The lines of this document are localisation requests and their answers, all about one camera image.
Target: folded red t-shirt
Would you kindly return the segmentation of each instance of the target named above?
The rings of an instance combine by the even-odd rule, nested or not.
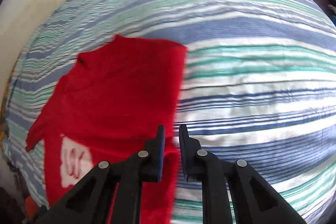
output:
[[[167,40],[119,35],[78,55],[61,77],[27,136],[27,151],[45,143],[49,205],[102,160],[126,160],[166,128],[163,175],[144,183],[141,223],[169,223],[179,154],[172,125],[186,47]]]

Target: striped bedsheet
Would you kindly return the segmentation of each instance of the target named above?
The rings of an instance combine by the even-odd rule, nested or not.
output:
[[[27,131],[79,52],[114,34],[189,49],[177,132],[247,160],[308,223],[336,189],[336,29],[312,0],[67,0],[29,39],[7,100],[7,156],[47,204],[44,146]],[[201,186],[179,176],[172,223],[202,222]]]

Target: striped fabric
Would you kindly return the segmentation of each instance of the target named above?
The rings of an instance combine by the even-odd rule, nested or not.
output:
[[[5,151],[38,204],[44,146],[26,153],[27,131],[77,54],[116,33],[186,45],[176,132],[186,123],[203,148],[247,160],[308,223],[323,221],[336,190],[336,29],[312,0],[67,0],[24,48],[7,101]],[[201,200],[180,175],[171,222],[201,223]]]

